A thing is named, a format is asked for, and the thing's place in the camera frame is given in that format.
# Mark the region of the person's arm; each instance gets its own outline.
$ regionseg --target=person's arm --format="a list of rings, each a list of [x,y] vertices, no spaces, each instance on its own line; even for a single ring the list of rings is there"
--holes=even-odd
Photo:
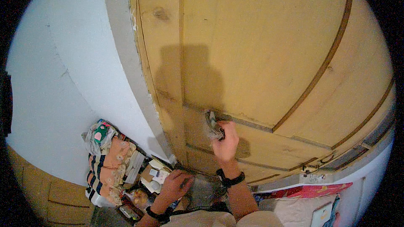
[[[174,170],[164,180],[161,193],[154,200],[150,210],[155,214],[163,214],[171,203],[177,201],[187,193],[193,182],[194,177],[191,174],[187,174],[182,170]],[[161,223],[157,219],[146,213],[136,224],[136,227],[156,227],[160,225]]]
[[[239,138],[235,130],[234,122],[218,121],[217,123],[225,130],[225,139],[222,141],[217,139],[213,140],[213,151],[219,166],[223,169],[225,177],[234,179],[241,174],[237,161],[235,160],[235,152]],[[258,206],[245,181],[231,186],[227,191],[229,194],[230,209],[236,221],[250,213],[258,211]]]

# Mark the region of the door panel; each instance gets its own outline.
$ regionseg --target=door panel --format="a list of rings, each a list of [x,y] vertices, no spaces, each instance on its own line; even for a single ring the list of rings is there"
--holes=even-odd
[[[364,2],[353,0],[348,26],[326,73],[276,134],[334,146],[377,105],[392,68],[383,34]]]
[[[184,45],[206,47],[185,50],[186,102],[273,126],[326,58],[345,1],[184,0]]]
[[[237,123],[236,158],[257,185],[337,158],[394,102],[394,93],[382,98],[391,63],[365,0],[131,0],[131,8],[149,91],[185,167],[218,168],[207,109]]]
[[[215,176],[216,170],[219,169],[219,165],[215,160],[215,156],[213,154],[208,154],[202,151],[198,151],[195,149],[188,148],[187,156],[189,159],[189,166],[193,169],[197,169],[202,171],[205,174]],[[245,163],[238,163],[240,170],[245,173],[246,182],[254,182],[259,179],[263,179],[266,177],[271,177],[276,174],[285,174],[285,171],[266,169],[259,166],[254,166]]]
[[[184,108],[185,142],[197,148],[212,151],[209,139],[205,136],[205,114],[191,108]],[[252,163],[292,169],[312,158],[330,153],[321,148],[276,134],[260,131],[236,124],[240,137],[236,158]]]

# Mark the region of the black wristband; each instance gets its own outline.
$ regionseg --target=black wristband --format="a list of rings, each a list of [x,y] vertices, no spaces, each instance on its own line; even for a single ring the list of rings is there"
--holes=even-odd
[[[219,176],[219,179],[222,182],[222,185],[226,188],[239,184],[246,178],[244,172],[241,172],[241,174],[234,179],[226,178],[225,173],[223,172],[223,169],[218,169],[216,171],[216,174]]]
[[[149,216],[153,217],[154,219],[160,222],[163,222],[167,219],[165,212],[163,214],[156,214],[150,209],[150,206],[146,208],[146,212],[149,214]]]

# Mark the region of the wooden floor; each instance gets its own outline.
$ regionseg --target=wooden floor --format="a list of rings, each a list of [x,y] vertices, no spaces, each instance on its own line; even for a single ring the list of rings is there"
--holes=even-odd
[[[84,186],[52,176],[28,163],[12,148],[8,153],[18,184],[37,217],[48,226],[88,226],[94,205]]]

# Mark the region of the pink patch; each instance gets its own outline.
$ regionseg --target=pink patch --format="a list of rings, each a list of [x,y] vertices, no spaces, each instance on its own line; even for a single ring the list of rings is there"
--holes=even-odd
[[[94,139],[96,139],[96,140],[101,140],[101,133],[100,132],[98,132],[98,133],[96,133],[95,135],[94,135]]]

